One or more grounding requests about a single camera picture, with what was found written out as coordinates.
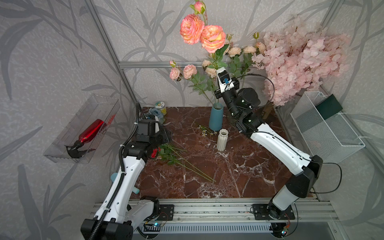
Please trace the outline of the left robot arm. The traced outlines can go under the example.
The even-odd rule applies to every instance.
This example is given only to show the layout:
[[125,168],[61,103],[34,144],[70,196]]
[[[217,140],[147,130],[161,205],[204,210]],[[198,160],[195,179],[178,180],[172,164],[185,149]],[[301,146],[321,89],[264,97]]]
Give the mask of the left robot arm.
[[136,181],[155,150],[169,143],[170,132],[159,121],[139,120],[132,137],[119,149],[120,170],[101,207],[92,219],[85,219],[81,233],[86,240],[130,240],[136,228],[159,212],[155,197],[143,197],[128,209]]

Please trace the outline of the cream pink rose stem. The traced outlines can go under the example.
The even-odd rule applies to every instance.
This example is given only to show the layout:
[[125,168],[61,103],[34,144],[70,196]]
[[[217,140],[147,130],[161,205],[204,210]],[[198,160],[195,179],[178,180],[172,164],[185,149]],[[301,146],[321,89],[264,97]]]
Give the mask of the cream pink rose stem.
[[232,41],[233,35],[228,34],[226,43],[229,44],[228,48],[225,51],[226,56],[230,58],[229,63],[229,72],[232,74],[232,77],[238,78],[241,75],[241,62],[240,56],[242,53],[242,49],[234,46],[234,42]]

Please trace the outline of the deep pink rose stem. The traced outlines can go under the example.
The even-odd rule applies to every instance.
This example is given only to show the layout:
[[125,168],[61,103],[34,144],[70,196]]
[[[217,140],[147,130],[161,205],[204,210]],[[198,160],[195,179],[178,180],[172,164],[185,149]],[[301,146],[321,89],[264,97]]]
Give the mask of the deep pink rose stem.
[[215,70],[225,67],[223,57],[229,44],[227,35],[221,26],[209,25],[206,5],[203,1],[195,1],[190,5],[192,14],[187,15],[181,23],[180,35],[184,43],[195,45],[200,43],[210,55]]

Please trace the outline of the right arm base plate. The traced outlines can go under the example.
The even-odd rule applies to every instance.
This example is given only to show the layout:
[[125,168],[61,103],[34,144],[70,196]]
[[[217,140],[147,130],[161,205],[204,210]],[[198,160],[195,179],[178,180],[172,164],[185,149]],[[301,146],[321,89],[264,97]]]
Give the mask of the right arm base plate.
[[250,208],[250,213],[254,215],[255,220],[288,221],[296,219],[291,206],[289,206],[285,211],[281,211],[280,209],[269,204],[253,204]]

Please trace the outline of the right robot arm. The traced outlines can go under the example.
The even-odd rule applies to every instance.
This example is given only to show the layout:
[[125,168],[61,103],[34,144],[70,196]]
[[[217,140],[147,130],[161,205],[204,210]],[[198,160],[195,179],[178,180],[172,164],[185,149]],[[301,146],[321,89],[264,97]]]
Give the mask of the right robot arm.
[[270,200],[268,215],[275,220],[284,215],[296,200],[306,198],[319,178],[323,160],[311,157],[279,136],[262,118],[253,111],[260,100],[252,88],[239,91],[216,90],[217,99],[223,98],[228,107],[232,124],[254,142],[272,153],[292,173],[286,184]]

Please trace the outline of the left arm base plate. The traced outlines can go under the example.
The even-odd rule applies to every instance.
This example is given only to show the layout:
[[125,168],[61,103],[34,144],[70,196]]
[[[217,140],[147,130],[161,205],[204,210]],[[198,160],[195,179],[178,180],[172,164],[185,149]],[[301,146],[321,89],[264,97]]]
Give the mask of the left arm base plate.
[[172,221],[175,213],[175,205],[159,205],[155,207],[150,216],[151,221]]

